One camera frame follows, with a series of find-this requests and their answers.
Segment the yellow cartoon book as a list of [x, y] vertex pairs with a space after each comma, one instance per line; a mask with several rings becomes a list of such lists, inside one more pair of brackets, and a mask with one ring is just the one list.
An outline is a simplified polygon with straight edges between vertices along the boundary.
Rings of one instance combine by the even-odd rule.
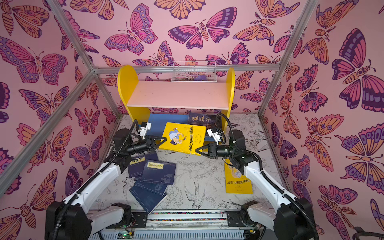
[[227, 194], [252, 195], [251, 181], [237, 170], [229, 159], [225, 159], [225, 185]]
[[204, 126], [167, 123], [162, 135], [167, 141], [159, 149], [200, 156], [196, 149], [204, 145], [205, 133]]

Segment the dark portrait book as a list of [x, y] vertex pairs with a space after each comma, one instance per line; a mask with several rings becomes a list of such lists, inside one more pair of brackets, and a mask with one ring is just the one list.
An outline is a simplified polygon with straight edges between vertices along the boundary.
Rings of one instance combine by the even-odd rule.
[[204, 126], [207, 129], [216, 126], [216, 116], [199, 114], [199, 113], [189, 113], [188, 115], [188, 124], [196, 126]]

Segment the navy book yellow label top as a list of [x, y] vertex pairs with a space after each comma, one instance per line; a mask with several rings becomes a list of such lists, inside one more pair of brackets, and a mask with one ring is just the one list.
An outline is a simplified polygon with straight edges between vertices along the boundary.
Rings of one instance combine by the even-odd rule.
[[147, 160], [144, 166], [141, 182], [173, 185], [175, 173], [175, 163]]

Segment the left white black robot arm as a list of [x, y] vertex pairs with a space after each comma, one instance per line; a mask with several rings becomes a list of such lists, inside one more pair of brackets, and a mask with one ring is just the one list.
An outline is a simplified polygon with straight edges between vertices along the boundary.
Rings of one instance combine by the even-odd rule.
[[114, 150], [100, 168], [77, 190], [61, 202], [54, 201], [46, 210], [46, 240], [87, 240], [112, 225], [132, 222], [132, 210], [126, 204], [91, 213], [99, 195], [123, 173], [134, 156], [155, 152], [167, 141], [165, 137], [147, 135], [151, 123], [134, 120], [130, 129], [120, 129], [113, 136]]

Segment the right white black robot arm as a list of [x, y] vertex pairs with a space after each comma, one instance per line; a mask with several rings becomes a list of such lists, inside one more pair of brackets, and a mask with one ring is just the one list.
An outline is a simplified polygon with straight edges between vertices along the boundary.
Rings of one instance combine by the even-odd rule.
[[272, 211], [267, 211], [252, 204], [245, 209], [246, 218], [274, 231], [279, 240], [319, 239], [309, 201], [286, 190], [264, 169], [262, 158], [247, 150], [243, 133], [233, 129], [226, 115], [216, 115], [216, 126], [217, 132], [208, 130], [215, 143], [200, 147], [196, 152], [209, 159], [229, 160], [229, 165], [248, 178], [273, 207]]

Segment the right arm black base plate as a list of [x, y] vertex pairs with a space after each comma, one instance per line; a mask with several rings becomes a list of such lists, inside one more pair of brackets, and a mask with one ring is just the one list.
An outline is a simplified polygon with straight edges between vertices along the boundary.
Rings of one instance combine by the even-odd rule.
[[247, 227], [245, 211], [227, 211], [227, 223], [229, 227]]

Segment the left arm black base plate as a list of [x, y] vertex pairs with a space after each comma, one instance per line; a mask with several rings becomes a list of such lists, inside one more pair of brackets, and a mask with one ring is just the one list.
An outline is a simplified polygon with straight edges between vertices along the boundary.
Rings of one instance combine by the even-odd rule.
[[132, 212], [129, 228], [144, 229], [147, 225], [148, 214], [146, 212]]

